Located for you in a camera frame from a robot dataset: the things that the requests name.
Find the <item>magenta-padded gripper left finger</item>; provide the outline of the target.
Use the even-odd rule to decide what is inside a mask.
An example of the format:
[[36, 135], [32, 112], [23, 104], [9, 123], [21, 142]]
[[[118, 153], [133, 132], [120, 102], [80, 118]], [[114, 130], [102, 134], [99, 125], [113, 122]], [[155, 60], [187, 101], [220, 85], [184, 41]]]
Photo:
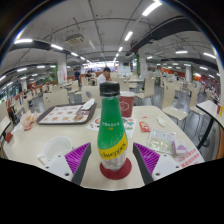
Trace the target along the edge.
[[91, 144], [86, 143], [66, 155], [57, 154], [45, 165], [45, 170], [80, 185], [91, 154]]

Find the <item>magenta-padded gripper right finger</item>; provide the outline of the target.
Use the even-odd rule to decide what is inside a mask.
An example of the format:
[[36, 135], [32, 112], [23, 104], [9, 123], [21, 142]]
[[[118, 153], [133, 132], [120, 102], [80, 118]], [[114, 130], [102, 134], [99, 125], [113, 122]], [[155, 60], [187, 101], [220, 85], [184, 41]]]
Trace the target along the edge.
[[145, 185], [182, 169], [181, 165], [167, 154], [158, 154], [139, 143], [133, 143], [133, 154], [138, 162]]

